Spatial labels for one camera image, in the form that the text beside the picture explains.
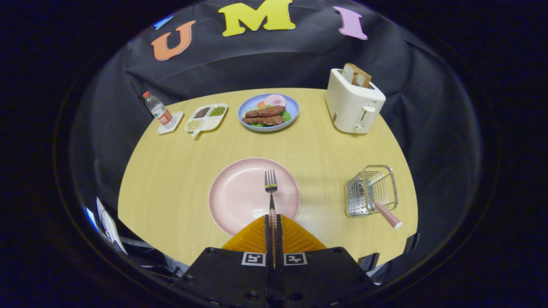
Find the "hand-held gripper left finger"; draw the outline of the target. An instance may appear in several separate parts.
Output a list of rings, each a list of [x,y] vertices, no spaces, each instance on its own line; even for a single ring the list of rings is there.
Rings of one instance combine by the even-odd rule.
[[[268,220],[267,215],[260,218],[253,234],[259,235],[264,253],[207,247],[182,275],[180,289],[203,307],[265,307],[268,272],[273,269]]]

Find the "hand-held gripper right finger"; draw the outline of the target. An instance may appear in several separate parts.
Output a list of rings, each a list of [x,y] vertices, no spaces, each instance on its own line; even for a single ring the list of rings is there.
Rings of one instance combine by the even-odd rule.
[[[377,285],[343,247],[284,253],[281,215],[273,232],[274,308],[344,308]]]

